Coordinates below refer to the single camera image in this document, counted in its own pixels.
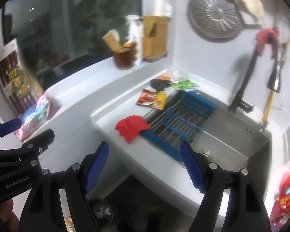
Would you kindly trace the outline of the person left hand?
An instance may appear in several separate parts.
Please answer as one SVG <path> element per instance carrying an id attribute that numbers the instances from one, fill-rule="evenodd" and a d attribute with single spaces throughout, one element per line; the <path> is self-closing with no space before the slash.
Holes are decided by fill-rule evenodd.
<path id="1" fill-rule="evenodd" d="M 9 231 L 17 232 L 19 227 L 19 219 L 13 212 L 13 199 L 9 199 L 0 204 L 0 219 L 8 227 Z"/>

